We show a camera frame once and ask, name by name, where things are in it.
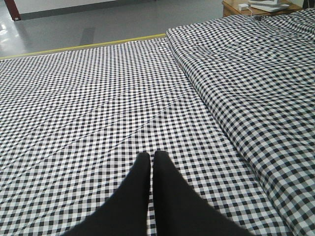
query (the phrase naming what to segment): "black and white checkered bedsheet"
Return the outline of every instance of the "black and white checkered bedsheet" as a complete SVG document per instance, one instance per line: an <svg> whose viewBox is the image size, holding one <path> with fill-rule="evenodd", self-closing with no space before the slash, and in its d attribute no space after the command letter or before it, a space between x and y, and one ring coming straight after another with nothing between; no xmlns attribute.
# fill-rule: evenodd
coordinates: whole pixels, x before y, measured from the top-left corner
<svg viewBox="0 0 315 236"><path fill-rule="evenodd" d="M5 60L0 78L0 235L62 234L157 149L229 219L291 235L165 39Z"/></svg>
<svg viewBox="0 0 315 236"><path fill-rule="evenodd" d="M294 235L315 235L315 9L233 16L167 38Z"/></svg>

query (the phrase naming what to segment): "checkered blanket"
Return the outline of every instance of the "checkered blanket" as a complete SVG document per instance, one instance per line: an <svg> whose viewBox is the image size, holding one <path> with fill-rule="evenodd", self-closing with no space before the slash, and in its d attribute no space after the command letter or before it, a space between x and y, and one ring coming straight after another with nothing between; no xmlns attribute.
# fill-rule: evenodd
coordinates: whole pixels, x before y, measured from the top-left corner
<svg viewBox="0 0 315 236"><path fill-rule="evenodd" d="M315 235L315 9L167 32L174 57L294 235Z"/></svg>

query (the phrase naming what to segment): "floor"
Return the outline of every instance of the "floor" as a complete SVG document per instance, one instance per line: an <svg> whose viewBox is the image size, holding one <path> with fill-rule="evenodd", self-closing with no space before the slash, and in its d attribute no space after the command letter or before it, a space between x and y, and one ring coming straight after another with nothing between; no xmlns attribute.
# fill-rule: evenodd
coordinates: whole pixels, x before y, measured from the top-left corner
<svg viewBox="0 0 315 236"><path fill-rule="evenodd" d="M220 17L221 0L146 0L14 22L0 1L0 58L161 34L168 28Z"/></svg>

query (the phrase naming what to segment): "checkered bedding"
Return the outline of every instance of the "checkered bedding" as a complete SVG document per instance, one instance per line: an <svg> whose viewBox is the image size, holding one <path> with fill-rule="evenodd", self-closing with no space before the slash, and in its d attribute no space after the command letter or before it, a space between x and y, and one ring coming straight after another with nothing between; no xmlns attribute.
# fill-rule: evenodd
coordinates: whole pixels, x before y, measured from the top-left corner
<svg viewBox="0 0 315 236"><path fill-rule="evenodd" d="M315 9L167 32L174 57L294 235L315 235Z"/></svg>
<svg viewBox="0 0 315 236"><path fill-rule="evenodd" d="M301 114L303 119L295 117L297 120L291 123L290 119L288 123L277 120L285 128L275 129L271 144L280 137L279 130L287 132L283 135L288 139L293 132L290 125L294 125L296 131L293 140L278 140L279 144L275 144L275 150L283 156L280 160L261 140L261 135L273 132L274 124L270 131L251 129L253 125L259 125L257 122L266 124L266 120L271 123L277 118L282 119L281 112L286 112L280 107L278 114L270 116L274 107L257 106L262 102L271 105L278 104L278 100L280 105L286 102L281 96L263 99L265 95L257 85L272 84L271 91L281 89L284 96L294 97L297 102L290 105L294 108L292 112L298 114L301 99L303 109L310 108L307 104L314 105L314 85L309 84L307 78L310 72L304 67L292 66L293 71L289 70L289 74L299 72L308 73L308 76L295 78L296 81L291 83L287 77L279 77L281 83L276 84L257 78L251 78L254 81L251 82L247 80L248 76L244 77L247 74L243 74L249 71L239 70L242 65L236 66L239 54L235 54L235 58L226 57L229 62L236 60L231 65L215 63L215 55L211 55L212 49L206 38L201 40L200 33L208 37L209 32L203 30L209 29L211 24L222 26L222 29L214 27L214 34L226 32L230 29L227 22L239 21L254 24L248 18L231 17L169 31L168 41L175 58L166 39L155 39L1 61L0 235L61 235L106 202L128 174L138 152L153 154L158 149L168 151L175 166L202 198L253 234L289 236L291 229L287 225L306 230L303 222L314 219L310 214L314 207L314 192L307 191L314 189L314 155L307 156L314 147L311 143L314 141L314 133L311 133L314 131L314 120L311 120L314 111ZM190 45L191 31L197 33L196 38L200 37L198 47ZM187 39L186 44L179 35ZM310 61L307 60L314 58L314 49L310 51L309 45L309 41L303 41L300 46L309 51L303 51L303 56L292 54L293 63L308 68ZM227 52L233 49L221 48ZM271 68L258 65L258 69L274 72L278 77L275 70L269 71ZM222 69L223 74L217 74L214 69ZM227 89L226 98L219 93L218 76L225 79L225 84L232 85L230 89L225 84L221 86L222 91ZM244 93L237 90L236 82L246 89L242 91ZM251 94L246 93L250 87L256 89L259 96L250 97ZM291 94L286 88L298 89L299 94ZM230 102L232 93L238 95L235 101L243 103ZM218 98L220 107L212 98ZM238 105L246 106L246 109L240 110ZM259 115L263 112L262 117L252 114L250 118L253 120L247 120L254 110ZM254 142L259 142L259 146L254 146ZM283 154L287 149L279 147L287 147L286 142L301 154ZM266 161L269 161L268 167L275 167L269 171L274 173L270 180L269 172L265 173ZM283 170L277 170L276 163ZM293 176L279 179L277 174L282 172L298 176L294 181L296 188L306 192L283 195L285 201L279 209L280 192L273 198L275 191L269 186L273 186L273 181L283 183ZM298 184L308 184L309 187L300 188ZM294 187L286 186L286 183L283 186L288 191ZM311 196L295 204L296 196L304 197L305 194ZM295 206L288 219L283 211L286 212L290 204ZM292 227L292 216L304 214L305 207L311 207L306 212L308 219L299 222L300 226ZM148 234L156 234L152 195Z"/></svg>

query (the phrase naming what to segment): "wooden nightstand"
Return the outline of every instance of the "wooden nightstand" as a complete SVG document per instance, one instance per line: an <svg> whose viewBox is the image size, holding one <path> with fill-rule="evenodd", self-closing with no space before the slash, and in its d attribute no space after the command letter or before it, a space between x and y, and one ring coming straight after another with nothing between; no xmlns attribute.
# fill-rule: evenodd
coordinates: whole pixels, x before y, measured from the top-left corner
<svg viewBox="0 0 315 236"><path fill-rule="evenodd" d="M238 10L238 4L241 3L247 3L247 0L223 0L223 17L230 16L230 15L244 15L244 16L250 16L251 11L245 10L245 11L239 11ZM287 3L290 4L290 6L287 9L276 11L276 12L267 12L258 10L255 8L250 7L252 10L252 15L265 15L265 16L275 16L280 14L290 14L294 11L301 11L303 10L302 7L292 4L291 2L288 2L287 0L281 0L281 3Z"/></svg>

